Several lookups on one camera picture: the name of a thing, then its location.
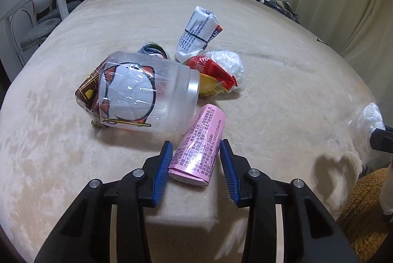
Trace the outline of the pink cylindrical can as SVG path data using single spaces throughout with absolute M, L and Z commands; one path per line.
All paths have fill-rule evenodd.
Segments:
M 225 123 L 226 115 L 216 105 L 201 107 L 168 166 L 170 177 L 206 187 L 216 163 Z

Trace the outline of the clear plastic printed jar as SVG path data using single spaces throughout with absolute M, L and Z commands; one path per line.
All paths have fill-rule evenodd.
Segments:
M 200 73 L 157 56 L 114 52 L 99 73 L 100 123 L 131 131 L 187 132 Z

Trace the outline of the red yellow snack bag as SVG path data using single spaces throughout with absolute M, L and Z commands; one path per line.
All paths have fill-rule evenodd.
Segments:
M 200 97 L 214 97 L 230 93 L 238 86 L 234 75 L 226 72 L 218 63 L 205 55 L 196 55 L 186 61 L 186 65 L 200 73 Z

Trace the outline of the brown snack packet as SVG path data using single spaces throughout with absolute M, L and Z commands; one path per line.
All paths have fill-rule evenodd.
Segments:
M 92 126 L 98 128 L 104 127 L 100 123 L 98 111 L 98 84 L 100 71 L 104 68 L 106 61 L 104 59 L 75 91 L 77 104 L 90 116 Z

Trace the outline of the clear plastic bag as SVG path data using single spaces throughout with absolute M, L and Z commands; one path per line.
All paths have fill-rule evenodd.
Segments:
M 237 53 L 230 50 L 210 50 L 205 53 L 205 56 L 218 63 L 229 75 L 235 77 L 237 85 L 234 86 L 234 91 L 244 89 L 246 69 L 241 57 Z

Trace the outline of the white blue printed wrapper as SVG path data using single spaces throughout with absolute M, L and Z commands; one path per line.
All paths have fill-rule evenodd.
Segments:
M 213 12 L 196 6 L 177 45 L 176 59 L 185 63 L 205 50 L 223 28 Z

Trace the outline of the beige bed cover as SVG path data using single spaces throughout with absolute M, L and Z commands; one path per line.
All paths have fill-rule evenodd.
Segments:
M 254 0 L 85 0 L 34 53 L 1 107 L 1 226 L 32 262 L 93 178 L 121 179 L 180 135 L 98 129 L 75 91 L 109 54 L 148 42 L 175 54 L 193 10 L 214 12 L 211 42 L 245 66 L 242 90 L 211 99 L 232 150 L 271 178 L 302 179 L 333 216 L 362 163 L 348 123 L 374 97 L 334 50 Z

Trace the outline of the brown fluffy rug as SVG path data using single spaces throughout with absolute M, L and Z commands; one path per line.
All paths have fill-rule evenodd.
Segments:
M 337 220 L 360 262 L 392 262 L 392 217 L 380 206 L 389 171 L 381 168 L 359 179 Z

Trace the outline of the pile of dark clothes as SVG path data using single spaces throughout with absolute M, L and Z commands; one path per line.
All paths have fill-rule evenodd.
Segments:
M 260 0 L 265 6 L 274 9 L 275 11 L 281 13 L 287 18 L 293 20 L 299 24 L 298 14 L 293 12 L 290 4 L 283 0 Z

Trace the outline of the grey cushioned chair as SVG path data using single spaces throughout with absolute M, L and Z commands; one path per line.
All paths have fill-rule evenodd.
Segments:
M 8 17 L 7 39 L 17 55 L 41 45 L 61 23 L 61 13 L 51 0 L 32 0 Z

